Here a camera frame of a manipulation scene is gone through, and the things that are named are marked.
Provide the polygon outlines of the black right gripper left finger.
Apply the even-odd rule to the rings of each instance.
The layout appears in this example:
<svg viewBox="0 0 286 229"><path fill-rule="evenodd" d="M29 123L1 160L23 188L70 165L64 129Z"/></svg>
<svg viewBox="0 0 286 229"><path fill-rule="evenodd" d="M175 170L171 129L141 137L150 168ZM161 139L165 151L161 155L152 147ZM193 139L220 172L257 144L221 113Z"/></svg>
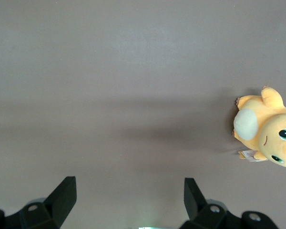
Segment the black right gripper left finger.
<svg viewBox="0 0 286 229"><path fill-rule="evenodd" d="M47 198L30 201L6 216L0 209L0 229L59 229L76 203L76 177L66 177Z"/></svg>

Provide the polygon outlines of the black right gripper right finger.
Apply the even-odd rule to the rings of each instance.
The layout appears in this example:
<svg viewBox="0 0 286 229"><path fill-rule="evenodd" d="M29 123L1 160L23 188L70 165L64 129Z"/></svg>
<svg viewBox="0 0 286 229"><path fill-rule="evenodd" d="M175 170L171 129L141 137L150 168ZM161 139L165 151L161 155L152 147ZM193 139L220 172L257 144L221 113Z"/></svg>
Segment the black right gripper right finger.
<svg viewBox="0 0 286 229"><path fill-rule="evenodd" d="M184 179L184 205L189 220L182 229L276 229L267 215L245 211L241 217L224 209L221 202L208 202L193 178Z"/></svg>

